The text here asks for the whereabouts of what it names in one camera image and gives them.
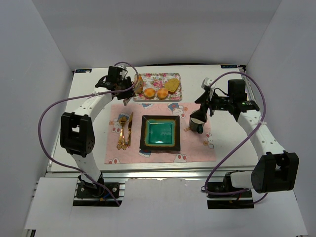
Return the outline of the orange donut bread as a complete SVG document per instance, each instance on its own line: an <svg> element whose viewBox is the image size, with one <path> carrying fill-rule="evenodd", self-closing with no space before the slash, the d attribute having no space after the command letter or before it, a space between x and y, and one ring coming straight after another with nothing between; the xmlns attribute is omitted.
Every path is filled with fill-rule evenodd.
<svg viewBox="0 0 316 237"><path fill-rule="evenodd" d="M134 91L136 94L143 92L143 78L139 75Z"/></svg>

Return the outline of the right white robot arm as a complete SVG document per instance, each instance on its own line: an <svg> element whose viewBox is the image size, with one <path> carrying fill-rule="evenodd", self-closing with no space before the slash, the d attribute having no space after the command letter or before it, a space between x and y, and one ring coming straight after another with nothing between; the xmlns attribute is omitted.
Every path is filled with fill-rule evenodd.
<svg viewBox="0 0 316 237"><path fill-rule="evenodd" d="M229 172L220 187L207 185L203 191L211 196L230 196L250 189L259 194L292 190L299 158L287 152L271 134L256 102L247 99L245 81L229 80L228 92L223 96L215 93L214 82L209 78L203 80L201 87L204 93L195 101L199 109L190 114L190 130L202 134L208 116L215 111L227 111L243 128L258 156L252 171Z"/></svg>

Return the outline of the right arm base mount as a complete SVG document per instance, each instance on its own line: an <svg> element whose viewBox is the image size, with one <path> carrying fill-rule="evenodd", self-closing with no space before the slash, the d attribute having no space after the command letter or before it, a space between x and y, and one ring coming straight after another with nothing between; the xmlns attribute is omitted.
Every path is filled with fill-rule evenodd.
<svg viewBox="0 0 316 237"><path fill-rule="evenodd" d="M234 188L231 181L232 172L227 172L222 181L209 181L207 189L207 208L220 209L252 209L254 208L252 192L240 193L242 188Z"/></svg>

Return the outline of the silver metal tongs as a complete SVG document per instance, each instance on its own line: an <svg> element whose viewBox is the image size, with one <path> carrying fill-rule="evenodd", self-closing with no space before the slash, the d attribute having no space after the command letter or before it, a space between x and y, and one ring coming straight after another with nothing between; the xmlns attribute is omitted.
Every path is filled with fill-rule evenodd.
<svg viewBox="0 0 316 237"><path fill-rule="evenodd" d="M128 102L131 100L132 97L137 96L138 94L140 94L143 91L143 80L141 79L141 77L139 76L138 81L134 82L134 94L133 96L131 95L130 97L126 98L123 100L123 104L124 106L127 106Z"/></svg>

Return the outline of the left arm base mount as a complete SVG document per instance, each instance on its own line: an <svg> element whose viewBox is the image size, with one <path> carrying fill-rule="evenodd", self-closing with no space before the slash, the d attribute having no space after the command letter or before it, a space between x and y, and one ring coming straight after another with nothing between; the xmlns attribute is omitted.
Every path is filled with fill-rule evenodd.
<svg viewBox="0 0 316 237"><path fill-rule="evenodd" d="M105 186L111 191L118 203L121 204L124 196L125 184L109 182L105 183ZM118 204L105 189L100 187L97 189L86 187L83 182L77 181L73 206L118 207Z"/></svg>

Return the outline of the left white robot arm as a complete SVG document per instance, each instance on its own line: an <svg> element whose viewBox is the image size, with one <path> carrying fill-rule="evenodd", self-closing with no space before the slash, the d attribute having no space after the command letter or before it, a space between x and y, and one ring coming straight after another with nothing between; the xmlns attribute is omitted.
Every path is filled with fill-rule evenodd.
<svg viewBox="0 0 316 237"><path fill-rule="evenodd" d="M131 77L126 66L110 66L107 75L98 80L92 95L71 113L61 116L60 145L75 160L80 169L80 180L95 187L101 177L92 150L95 145L93 122L101 110L114 98L126 106L135 96Z"/></svg>

